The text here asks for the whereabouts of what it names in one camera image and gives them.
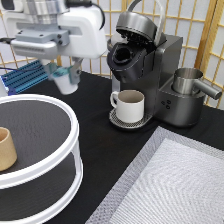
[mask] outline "mug handle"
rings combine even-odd
[[[117,108],[117,105],[114,103],[114,95],[117,95],[118,96],[119,92],[117,91],[114,91],[111,93],[110,95],[110,102],[111,102],[111,105],[114,107],[114,108]]]

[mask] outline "blue object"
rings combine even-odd
[[[21,93],[26,89],[31,88],[32,86],[46,80],[48,75],[44,71],[44,67],[40,67],[39,69],[34,69],[33,71],[23,71],[23,70],[32,70],[32,68],[36,68],[41,66],[40,61],[34,61],[29,63],[19,70],[21,71],[12,71],[2,76],[2,80],[5,86],[9,87],[10,94]]]

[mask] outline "drip tray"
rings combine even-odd
[[[109,114],[109,120],[113,125],[115,125],[118,128],[129,130],[129,131],[132,131],[132,130],[134,131],[144,127],[151,120],[151,118],[152,118],[152,115],[144,114],[144,117],[138,122],[125,123],[117,118],[115,109],[113,109]]]

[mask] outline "stainless steel pitcher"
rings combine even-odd
[[[199,91],[217,100],[222,92],[201,81],[203,73],[196,68],[179,68],[175,71],[173,89],[183,95],[194,95]]]

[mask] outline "ceramic mug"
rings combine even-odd
[[[0,127],[0,171],[11,167],[17,160],[15,146],[11,133]]]
[[[116,116],[125,123],[135,123],[144,116],[145,97],[136,90],[124,90],[122,92],[112,92],[110,101],[116,109]]]

